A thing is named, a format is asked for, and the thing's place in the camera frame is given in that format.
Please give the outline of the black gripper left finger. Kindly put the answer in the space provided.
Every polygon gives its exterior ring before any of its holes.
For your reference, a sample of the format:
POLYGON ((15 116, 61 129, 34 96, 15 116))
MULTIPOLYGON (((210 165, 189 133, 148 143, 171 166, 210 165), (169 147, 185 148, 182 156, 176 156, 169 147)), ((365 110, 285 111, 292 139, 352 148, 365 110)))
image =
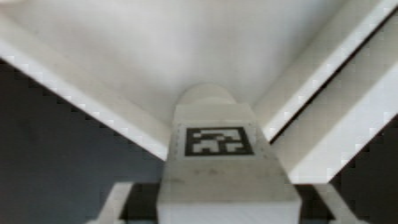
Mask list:
POLYGON ((159 224, 159 190, 159 183, 116 183, 98 217, 88 224, 159 224))

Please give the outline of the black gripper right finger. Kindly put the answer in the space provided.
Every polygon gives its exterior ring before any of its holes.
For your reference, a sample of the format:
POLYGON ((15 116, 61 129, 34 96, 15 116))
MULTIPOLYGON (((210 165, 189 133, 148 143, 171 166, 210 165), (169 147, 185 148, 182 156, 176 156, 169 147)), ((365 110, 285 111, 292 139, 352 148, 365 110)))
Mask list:
POLYGON ((303 198, 299 224, 370 224, 349 207, 331 184, 297 184, 303 198))

